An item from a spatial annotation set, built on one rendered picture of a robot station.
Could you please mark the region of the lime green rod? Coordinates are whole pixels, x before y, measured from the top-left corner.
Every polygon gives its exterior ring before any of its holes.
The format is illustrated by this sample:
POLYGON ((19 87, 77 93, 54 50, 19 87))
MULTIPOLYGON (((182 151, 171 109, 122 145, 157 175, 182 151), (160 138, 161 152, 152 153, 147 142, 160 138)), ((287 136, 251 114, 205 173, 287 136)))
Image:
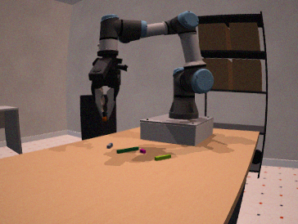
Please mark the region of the lime green rod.
POLYGON ((156 156, 155 161, 162 160, 162 159, 170 159, 170 158, 171 158, 171 155, 161 155, 161 156, 156 156))

